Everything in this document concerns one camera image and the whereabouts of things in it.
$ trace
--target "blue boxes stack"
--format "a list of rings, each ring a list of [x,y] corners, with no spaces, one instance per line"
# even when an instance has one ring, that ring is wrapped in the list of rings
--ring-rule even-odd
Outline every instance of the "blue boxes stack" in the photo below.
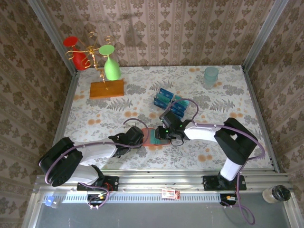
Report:
[[[160,88],[159,92],[154,98],[154,104],[164,110],[170,105],[170,103],[181,99],[180,96],[177,96],[163,88]],[[178,101],[171,106],[170,110],[176,114],[180,119],[185,115],[186,109],[189,105],[189,101]]]

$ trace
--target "black mounting bracket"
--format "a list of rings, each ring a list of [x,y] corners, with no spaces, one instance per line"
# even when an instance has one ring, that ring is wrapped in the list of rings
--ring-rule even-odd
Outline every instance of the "black mounting bracket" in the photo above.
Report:
[[[204,191],[235,191],[237,185],[237,177],[229,182],[229,185],[226,185],[223,187],[219,183],[218,176],[203,176],[203,186]],[[239,177],[239,190],[247,190],[245,177],[240,176]]]
[[[104,181],[98,185],[92,185],[92,188],[86,187],[81,183],[77,184],[77,191],[100,191],[100,189],[94,188],[94,186],[103,187],[109,189],[109,191],[118,191],[119,177],[104,176]]]

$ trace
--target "cable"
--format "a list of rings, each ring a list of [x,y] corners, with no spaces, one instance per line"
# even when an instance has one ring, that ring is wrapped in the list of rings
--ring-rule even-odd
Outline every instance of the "cable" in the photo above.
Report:
[[[110,191],[110,187],[111,187],[111,193],[113,192],[113,186],[111,184],[109,184],[108,182],[104,183],[107,187],[108,190]]]
[[[265,149],[264,149],[264,147],[262,146],[262,144],[260,144],[260,143],[258,142],[258,140],[256,140],[255,138],[253,138],[251,135],[249,135],[249,134],[247,134],[247,133],[245,133],[245,132],[243,132],[243,131],[241,131],[241,130],[239,130],[239,129],[235,129],[235,128],[233,128],[233,127],[228,127],[228,126],[219,125],[219,124],[207,124],[207,123],[206,123],[206,124],[204,124],[204,123],[201,123],[201,124],[200,124],[200,123],[196,123],[196,122],[194,121],[194,118],[195,118],[196,115],[199,113],[199,106],[198,106],[198,104],[197,104],[194,100],[192,100],[192,99],[188,99],[188,98],[181,98],[181,99],[178,99],[178,100],[172,102],[171,105],[168,106],[168,108],[166,109],[166,111],[169,110],[169,109],[171,108],[171,106],[172,106],[173,104],[175,104],[176,102],[184,101],[184,100],[185,100],[185,101],[190,101],[190,102],[194,103],[195,106],[196,106],[196,112],[195,112],[195,114],[193,115],[193,117],[192,117],[192,119],[191,119],[191,121],[192,121],[196,126],[199,126],[199,127],[209,127],[209,128],[226,128],[226,129],[228,129],[228,130],[231,130],[231,131],[237,132],[237,133],[239,133],[239,134],[242,134],[243,136],[245,136],[245,137],[249,138],[250,140],[252,140],[256,145],[258,145],[258,146],[261,148],[262,153],[261,153],[260,155],[258,155],[258,156],[255,156],[255,157],[252,157],[252,158],[248,158],[248,161],[249,161],[249,160],[252,160],[252,159],[263,158],[263,157],[265,156]]]
[[[242,134],[243,136],[245,136],[245,137],[249,138],[250,140],[252,140],[256,145],[258,145],[258,146],[261,148],[262,153],[261,153],[260,155],[258,155],[258,156],[255,156],[255,157],[252,157],[252,158],[248,158],[247,161],[252,160],[252,159],[263,158],[263,157],[265,156],[265,153],[266,153],[266,152],[265,152],[265,149],[264,149],[264,147],[262,146],[262,144],[260,144],[259,141],[256,140],[255,138],[253,138],[251,135],[249,135],[249,134],[247,134],[247,133],[245,133],[245,132],[243,132],[243,131],[240,131],[239,129],[235,129],[235,128],[233,128],[233,127],[228,127],[228,126],[224,126],[224,125],[217,125],[217,124],[198,124],[198,123],[196,123],[196,122],[194,121],[194,118],[196,117],[196,115],[197,115],[198,112],[199,112],[199,106],[198,106],[198,104],[197,104],[194,100],[192,100],[192,99],[187,99],[187,98],[178,99],[178,100],[174,101],[174,102],[167,108],[167,110],[170,109],[171,106],[172,106],[173,104],[175,104],[175,103],[178,102],[178,101],[182,101],[182,100],[191,101],[192,103],[195,104],[197,110],[196,110],[195,114],[193,115],[191,121],[192,121],[196,126],[200,126],[200,127],[210,127],[210,128],[225,128],[225,129],[234,131],[234,132],[236,132],[236,133]],[[240,209],[240,211],[241,211],[242,216],[244,217],[245,221],[246,221],[249,225],[252,225],[252,226],[253,226],[253,225],[256,223],[256,219],[255,219],[253,213],[250,211],[249,208],[247,208],[247,207],[241,205],[241,197],[240,197],[240,194],[239,194],[239,177],[240,177],[240,172],[243,170],[243,168],[244,168],[245,165],[246,165],[246,163],[241,167],[241,169],[240,169],[239,172],[237,173],[237,190],[236,190],[236,194],[237,194],[237,199],[238,199],[238,207],[239,207],[239,209]],[[245,216],[245,214],[244,214],[244,212],[243,212],[244,210],[246,210],[246,211],[251,215],[251,217],[252,217],[252,219],[253,219],[252,222],[250,222],[250,221],[247,219],[247,217]]]
[[[106,192],[105,200],[104,200],[100,205],[98,205],[98,207],[102,207],[102,206],[109,200],[109,198],[110,198],[110,192],[109,192],[108,189],[106,189],[106,188],[104,188],[104,187],[99,187],[99,186],[91,186],[91,185],[87,185],[87,184],[84,184],[84,183],[80,183],[80,184],[82,184],[83,186],[85,186],[85,187],[87,187],[87,188],[101,189],[101,190],[103,190],[103,191]],[[91,204],[91,201],[92,201],[94,198],[95,198],[95,196],[92,197],[92,198],[89,200],[89,203],[88,203],[89,206],[92,205],[92,204]]]
[[[172,146],[175,146],[175,147],[182,146],[182,145],[184,144],[184,140],[182,139],[181,141],[182,141],[182,144],[180,144],[180,145],[173,145],[173,144],[172,144],[172,139],[170,139],[171,145],[172,145]]]
[[[84,144],[81,144],[81,145],[78,145],[78,146],[73,146],[71,147],[70,149],[66,150],[65,152],[63,152],[55,161],[54,163],[49,167],[49,169],[47,170],[46,172],[46,175],[45,175],[45,182],[47,184],[50,184],[50,182],[48,181],[48,176],[49,174],[51,173],[51,171],[53,170],[53,168],[57,165],[57,163],[64,157],[66,156],[68,153],[70,153],[72,150],[74,149],[77,149],[79,147],[83,147],[84,145],[85,146],[93,146],[93,145],[104,145],[104,144],[109,144],[109,145],[116,145],[116,146],[124,146],[124,147],[127,147],[127,148],[138,148],[138,147],[141,147],[142,145],[144,145],[146,143],[146,141],[149,139],[149,128],[148,126],[143,122],[141,121],[140,119],[137,119],[137,118],[130,118],[130,119],[127,119],[126,121],[123,122],[123,124],[125,124],[126,122],[130,121],[130,120],[137,120],[139,122],[141,122],[145,128],[147,129],[147,132],[148,132],[148,135],[145,139],[145,141],[139,145],[135,145],[135,146],[130,146],[130,145],[124,145],[124,144],[121,144],[121,143],[116,143],[116,142],[88,142],[88,143],[84,143]]]

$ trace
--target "table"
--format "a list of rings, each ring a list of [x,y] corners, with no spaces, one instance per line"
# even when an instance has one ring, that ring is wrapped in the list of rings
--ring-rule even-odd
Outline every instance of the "table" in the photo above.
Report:
[[[122,97],[92,100],[91,82],[101,81],[98,72],[90,68],[81,72],[64,136],[73,141],[88,142],[126,132],[122,123],[139,118],[148,127],[161,125],[158,118],[164,110],[153,104],[157,90],[162,87],[199,104],[198,123],[222,124],[235,117],[265,146],[257,115],[240,66],[216,66],[218,81],[211,90],[202,87],[204,70],[208,66],[145,66],[122,67],[124,93]],[[190,119],[195,107],[188,107],[182,120]],[[256,148],[252,156],[260,154]],[[133,149],[118,158],[99,158],[84,162],[100,169],[221,169],[226,156],[220,146],[209,141],[186,141],[180,147],[149,146]],[[249,161],[247,169],[273,170],[268,154]]]

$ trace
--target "blue object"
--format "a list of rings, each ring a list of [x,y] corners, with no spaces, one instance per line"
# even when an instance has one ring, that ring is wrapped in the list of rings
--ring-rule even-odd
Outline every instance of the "blue object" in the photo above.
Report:
[[[54,202],[54,200],[55,200],[55,197],[49,196],[49,197],[47,198],[47,201],[46,201],[45,205],[48,206],[48,207],[51,207],[52,204],[53,204],[53,202]]]
[[[166,103],[163,102],[163,101],[160,101],[160,100],[157,99],[157,98],[154,98],[154,104],[155,104],[156,106],[158,106],[158,107],[164,109],[164,110],[166,110],[167,107],[168,107],[168,104],[166,104]]]
[[[151,145],[166,145],[169,144],[168,139],[157,139],[155,138],[155,129],[150,130],[150,144]]]
[[[181,104],[179,104],[179,103],[177,103],[177,102],[174,103],[174,104],[172,105],[172,107],[174,107],[174,108],[176,108],[176,109],[182,111],[183,113],[186,111],[186,108],[185,108],[183,105],[181,105]]]
[[[157,94],[156,95],[156,98],[159,99],[160,101],[163,101],[164,103],[166,104],[169,104],[171,102],[171,99],[165,97],[164,95],[162,94]]]
[[[160,94],[161,95],[164,95],[165,97],[169,98],[169,99],[172,99],[173,98],[173,93],[161,88],[160,89]]]
[[[204,88],[210,89],[218,79],[219,70],[215,67],[209,66],[205,70],[204,74]]]
[[[185,115],[184,112],[181,112],[180,110],[177,110],[177,109],[174,108],[174,107],[171,107],[170,110],[171,110],[174,114],[178,115],[180,118],[183,118],[184,115]]]
[[[182,99],[182,97],[177,96],[177,95],[174,96],[174,101],[177,101],[177,100],[179,100],[179,99]],[[178,101],[177,103],[181,104],[181,105],[184,106],[185,108],[187,108],[188,105],[189,105],[189,101],[186,101],[186,100]]]

